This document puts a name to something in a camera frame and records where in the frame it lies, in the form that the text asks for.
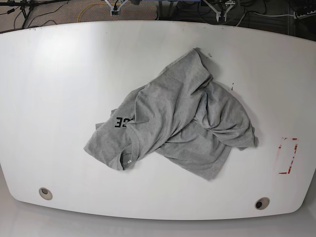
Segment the grey T-shirt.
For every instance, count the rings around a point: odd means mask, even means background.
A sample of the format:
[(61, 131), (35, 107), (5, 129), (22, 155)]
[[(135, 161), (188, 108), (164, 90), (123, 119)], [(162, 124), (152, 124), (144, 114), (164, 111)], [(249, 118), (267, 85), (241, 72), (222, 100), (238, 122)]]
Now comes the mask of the grey T-shirt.
[(232, 148), (257, 145), (242, 104), (213, 81), (192, 49), (130, 92), (106, 122), (96, 125), (84, 150), (118, 171), (155, 152), (211, 180)]

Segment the black tripod stand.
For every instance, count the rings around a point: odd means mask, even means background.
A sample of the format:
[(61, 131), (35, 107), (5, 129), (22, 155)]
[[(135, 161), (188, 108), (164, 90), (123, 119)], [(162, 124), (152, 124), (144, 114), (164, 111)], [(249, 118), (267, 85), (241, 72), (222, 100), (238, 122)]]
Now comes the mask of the black tripod stand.
[[(1, 7), (11, 7), (10, 10), (8, 10), (4, 14), (11, 14), (15, 11), (15, 9), (19, 9), (20, 12), (17, 14), (13, 21), (13, 29), (14, 30), (20, 30), (20, 29), (25, 29), (26, 22), (31, 14), (31, 12), (38, 6), (41, 5), (47, 5), (47, 4), (53, 4), (53, 3), (58, 3), (58, 2), (68, 2), (68, 0), (6, 0), (6, 1), (0, 1), (0, 6)], [(22, 23), (22, 26), (20, 28), (17, 28), (15, 26), (16, 20), (18, 16), (22, 14), (24, 17), (24, 21)]]

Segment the white power strip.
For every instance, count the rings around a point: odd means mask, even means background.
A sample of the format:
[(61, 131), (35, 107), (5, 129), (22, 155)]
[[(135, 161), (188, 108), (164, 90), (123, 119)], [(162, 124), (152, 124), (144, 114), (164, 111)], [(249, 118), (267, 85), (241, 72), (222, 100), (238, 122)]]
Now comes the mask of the white power strip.
[(294, 13), (295, 19), (304, 19), (307, 17), (315, 16), (316, 15), (316, 5), (308, 5), (308, 6), (303, 6), (299, 9), (297, 9)]

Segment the red tape rectangle marking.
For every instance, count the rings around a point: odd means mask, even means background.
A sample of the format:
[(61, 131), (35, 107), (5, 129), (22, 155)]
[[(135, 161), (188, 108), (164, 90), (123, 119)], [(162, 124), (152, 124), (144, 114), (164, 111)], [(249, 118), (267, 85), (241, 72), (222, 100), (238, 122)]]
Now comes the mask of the red tape rectangle marking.
[(298, 138), (283, 138), (278, 147), (277, 154), (277, 173), (280, 175), (289, 174), (293, 166)]

